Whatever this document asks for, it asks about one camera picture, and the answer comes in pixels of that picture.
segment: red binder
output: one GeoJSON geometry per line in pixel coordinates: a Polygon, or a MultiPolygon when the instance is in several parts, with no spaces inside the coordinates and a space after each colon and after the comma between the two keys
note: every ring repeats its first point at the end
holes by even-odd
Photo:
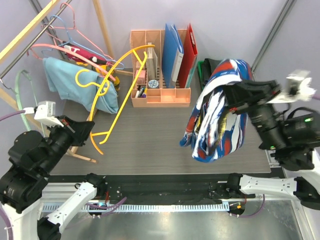
{"type": "Polygon", "coordinates": [[[183,44],[183,51],[183,59],[181,62],[177,80],[179,82],[180,88],[189,88],[191,79],[195,72],[195,67],[197,65],[198,56],[196,39],[190,23],[187,27],[183,44]]]}

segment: metal rod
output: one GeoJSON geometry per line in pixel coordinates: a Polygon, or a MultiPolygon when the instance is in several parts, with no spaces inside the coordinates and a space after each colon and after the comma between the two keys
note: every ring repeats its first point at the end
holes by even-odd
{"type": "MultiPolygon", "coordinates": [[[[38,0],[29,0],[31,6],[33,7],[34,11],[39,14],[41,12],[41,10],[43,9],[40,2],[38,0]]],[[[49,19],[48,17],[46,16],[42,21],[41,21],[44,25],[46,25],[47,23],[49,23],[49,19]]],[[[56,38],[59,38],[57,36],[57,33],[56,31],[52,30],[51,28],[48,28],[47,31],[52,35],[52,36],[55,36],[56,38]]],[[[63,59],[67,59],[66,55],[64,55],[61,51],[58,51],[61,58],[63,59]]]]}
{"type": "Polygon", "coordinates": [[[260,61],[262,60],[264,54],[266,53],[267,49],[269,48],[271,42],[274,40],[276,34],[278,33],[280,27],[282,26],[282,24],[285,21],[285,18],[288,16],[290,10],[292,9],[292,7],[294,6],[294,4],[296,3],[296,0],[287,0],[285,2],[285,4],[283,5],[283,8],[281,9],[280,14],[278,15],[278,17],[276,18],[267,38],[265,39],[258,55],[256,56],[253,64],[252,64],[252,71],[255,72],[255,70],[257,69],[260,61]]]}
{"type": "MultiPolygon", "coordinates": [[[[59,16],[65,9],[67,5],[63,5],[60,10],[55,14],[59,16]]],[[[0,79],[3,79],[5,75],[16,65],[16,63],[26,54],[26,52],[32,47],[33,44],[46,32],[46,30],[50,27],[50,25],[56,20],[56,17],[53,17],[48,24],[38,33],[38,35],[20,52],[20,54],[9,64],[9,66],[1,73],[0,79]]]]}

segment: blue red white fabric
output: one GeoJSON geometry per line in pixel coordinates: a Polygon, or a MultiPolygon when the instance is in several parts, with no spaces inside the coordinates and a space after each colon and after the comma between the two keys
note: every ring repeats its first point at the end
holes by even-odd
{"type": "Polygon", "coordinates": [[[211,163],[244,144],[248,115],[228,111],[227,100],[221,86],[252,80],[249,64],[243,60],[223,60],[212,73],[200,94],[187,123],[180,146],[191,145],[192,157],[211,163]],[[226,118],[225,131],[219,135],[220,117],[226,118]]]}

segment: metal floor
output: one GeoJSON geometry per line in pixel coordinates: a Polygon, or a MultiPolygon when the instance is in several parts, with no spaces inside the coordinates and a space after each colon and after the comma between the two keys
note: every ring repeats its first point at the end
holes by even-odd
{"type": "MultiPolygon", "coordinates": [[[[261,201],[248,201],[245,215],[261,201]]],[[[116,213],[86,219],[78,213],[61,240],[302,240],[290,201],[267,200],[258,215],[236,218],[226,212],[116,213]]]]}
{"type": "MultiPolygon", "coordinates": [[[[120,75],[119,103],[122,103],[132,83],[132,77],[120,75]]],[[[238,151],[205,164],[191,157],[190,147],[179,146],[191,111],[201,92],[197,74],[191,83],[191,104],[184,108],[133,108],[129,98],[108,141],[100,145],[100,155],[90,140],[77,154],[98,160],[98,164],[65,156],[51,172],[53,175],[144,174],[224,174],[268,173],[266,153],[259,150],[261,140],[248,123],[245,144],[238,151]]],[[[75,102],[67,101],[64,113],[71,119],[84,121],[89,113],[75,102]]],[[[107,131],[115,115],[98,111],[93,132],[107,131]]],[[[102,137],[95,137],[99,143],[102,137]]]]}

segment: orange desk organizer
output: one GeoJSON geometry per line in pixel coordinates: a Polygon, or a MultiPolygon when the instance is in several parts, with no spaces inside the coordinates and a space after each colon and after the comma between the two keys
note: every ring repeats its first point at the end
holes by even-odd
{"type": "MultiPolygon", "coordinates": [[[[185,41],[187,30],[178,30],[182,43],[185,41]]],[[[151,43],[155,45],[154,51],[158,58],[157,77],[159,81],[159,88],[148,88],[146,91],[146,98],[135,98],[137,93],[138,84],[136,84],[131,92],[131,100],[134,108],[176,108],[176,107],[189,107],[191,100],[191,89],[180,88],[178,81],[175,88],[167,88],[162,71],[161,71],[161,59],[164,48],[165,31],[164,30],[134,30],[130,34],[130,47],[134,49],[138,46],[151,43]]],[[[144,52],[147,49],[139,49],[136,51],[140,59],[144,58],[144,52]]],[[[139,69],[137,64],[137,58],[132,55],[133,73],[136,73],[139,69]]],[[[144,83],[139,84],[141,86],[148,87],[148,74],[144,83]]]]}

